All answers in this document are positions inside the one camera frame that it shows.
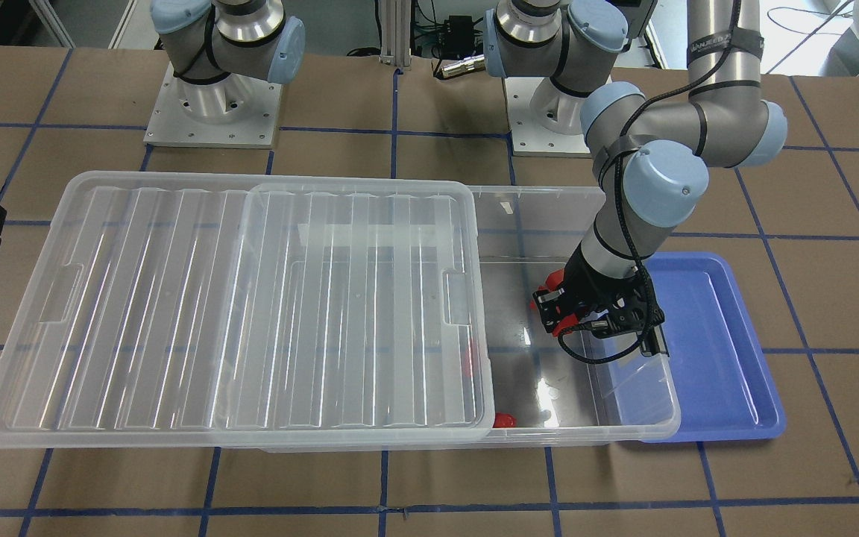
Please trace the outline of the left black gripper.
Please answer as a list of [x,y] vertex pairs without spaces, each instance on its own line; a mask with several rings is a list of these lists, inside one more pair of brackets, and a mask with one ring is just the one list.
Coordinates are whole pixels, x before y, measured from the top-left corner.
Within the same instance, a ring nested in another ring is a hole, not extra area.
[[630,259],[625,278],[610,277],[597,271],[577,249],[564,266],[564,288],[576,302],[583,303],[588,316],[575,327],[567,327],[555,336],[560,348],[569,356],[576,354],[565,342],[568,334],[588,332],[596,339],[611,339],[634,334],[635,341],[620,351],[629,356],[638,351],[638,332],[665,321],[658,305],[653,281],[641,258]]

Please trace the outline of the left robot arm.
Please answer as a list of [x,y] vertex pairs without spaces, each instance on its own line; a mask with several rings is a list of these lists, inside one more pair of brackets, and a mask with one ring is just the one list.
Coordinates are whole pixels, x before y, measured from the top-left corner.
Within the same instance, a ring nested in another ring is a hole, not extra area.
[[543,125],[580,135],[605,194],[563,269],[532,296],[540,322],[570,357],[600,365],[565,339],[633,334],[608,362],[655,351],[664,323],[647,260],[694,212],[710,168],[762,166],[781,152],[787,118],[761,96],[757,1],[689,1],[688,82],[647,96],[610,81],[641,1],[500,1],[484,15],[489,75],[538,76]]

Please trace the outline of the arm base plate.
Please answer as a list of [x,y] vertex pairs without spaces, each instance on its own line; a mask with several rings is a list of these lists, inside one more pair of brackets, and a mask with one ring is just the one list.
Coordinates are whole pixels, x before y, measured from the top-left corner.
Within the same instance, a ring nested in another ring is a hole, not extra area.
[[585,96],[555,76],[503,79],[512,153],[519,157],[590,157],[582,131]]
[[143,142],[154,147],[272,149],[284,86],[229,75],[210,85],[174,76],[168,66]]

